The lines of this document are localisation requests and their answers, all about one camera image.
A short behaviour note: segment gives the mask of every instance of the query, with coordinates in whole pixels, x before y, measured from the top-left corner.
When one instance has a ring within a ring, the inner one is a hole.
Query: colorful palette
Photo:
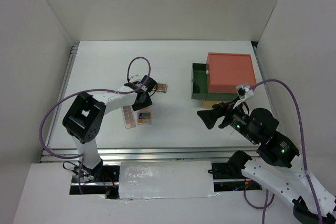
[[[157,91],[157,92],[167,92],[167,87],[168,85],[167,84],[162,84],[162,83],[158,83],[158,85],[155,85],[154,88],[153,88],[153,91]]]
[[[130,129],[136,126],[132,106],[122,107],[122,118],[124,119],[124,125],[126,129]]]
[[[138,112],[138,124],[152,124],[151,112]]]

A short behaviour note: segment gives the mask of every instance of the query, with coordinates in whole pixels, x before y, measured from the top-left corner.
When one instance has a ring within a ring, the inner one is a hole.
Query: makeup palette
[[[167,92],[167,87],[168,87],[167,84],[158,83],[158,85],[154,86],[153,91],[156,90],[157,92],[165,93]]]
[[[138,125],[141,124],[152,124],[152,113],[147,112],[138,112]]]
[[[122,107],[122,118],[124,119],[124,125],[126,129],[130,129],[136,126],[132,106]]]

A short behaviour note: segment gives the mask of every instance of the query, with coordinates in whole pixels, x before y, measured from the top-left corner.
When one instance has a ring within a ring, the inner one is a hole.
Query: white panel
[[[121,199],[205,198],[214,196],[210,161],[121,163]]]
[[[104,116],[96,138],[99,148],[165,148],[252,146],[233,128],[219,129],[217,121],[208,130],[196,112],[202,101],[191,99],[192,63],[205,63],[208,52],[251,54],[256,80],[261,81],[258,64],[249,41],[82,41],[65,95],[92,89],[116,89],[126,83],[127,67],[136,56],[145,56],[151,63],[151,77],[167,83],[167,93],[155,93],[151,125],[126,130],[121,110]],[[130,75],[147,74],[144,60],[137,60]],[[75,148],[62,120],[74,99],[63,103],[51,137],[52,148]],[[250,109],[270,109],[264,87],[247,101]]]
[[[336,179],[335,174],[331,175],[328,181]],[[71,172],[63,170],[61,164],[33,164],[14,224],[91,224],[97,220],[123,224],[261,223],[262,212],[244,201],[242,191],[194,199],[106,200],[102,195],[69,195],[70,181]],[[247,197],[257,206],[265,202],[263,191],[248,191]],[[275,198],[267,208],[265,223],[299,222],[292,209]]]
[[[44,0],[0,0],[0,216],[12,223],[43,113],[56,101],[69,45]]]
[[[275,0],[47,0],[75,41],[259,40]]]
[[[306,149],[334,157],[336,0],[278,0],[258,45],[266,78],[287,83],[298,100]],[[287,135],[300,142],[293,101],[279,84],[270,93]]]

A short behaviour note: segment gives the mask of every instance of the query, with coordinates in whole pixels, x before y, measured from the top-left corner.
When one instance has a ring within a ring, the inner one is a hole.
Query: white wall
[[[0,216],[12,223],[38,125],[57,99],[69,44],[44,0],[0,0]]]
[[[334,159],[335,17],[336,0],[278,0],[257,48],[266,78],[283,80],[296,95],[307,151]],[[299,143],[291,97],[279,84],[269,87],[285,132]]]
[[[80,40],[259,40],[275,0],[48,0]]]

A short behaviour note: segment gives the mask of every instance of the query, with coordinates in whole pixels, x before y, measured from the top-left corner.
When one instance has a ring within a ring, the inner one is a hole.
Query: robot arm
[[[243,101],[244,99],[237,98],[232,102],[214,105],[213,110],[198,111],[197,114],[209,130],[214,127],[218,118],[224,116],[219,128],[230,125],[251,143],[260,145],[257,150],[260,157],[281,171],[288,182],[257,165],[244,152],[235,153],[229,163],[235,167],[237,173],[255,180],[279,196],[293,208],[294,215],[302,223],[318,223],[316,203],[299,150],[289,138],[276,130],[279,122],[268,110],[257,108],[248,115],[243,110]],[[331,215],[336,206],[335,197],[312,173],[309,176],[319,199],[323,223],[335,223],[336,220]]]
[[[137,89],[147,78],[141,81],[132,80],[117,90],[117,93],[97,93],[89,95],[80,93],[63,119],[63,126],[72,136],[79,154],[83,154],[82,164],[84,169],[98,179],[101,176],[103,162],[98,154],[96,136],[104,115],[123,106],[131,105],[133,110],[139,110],[152,105],[149,92],[156,82],[149,77],[143,88],[134,93],[120,94]]]

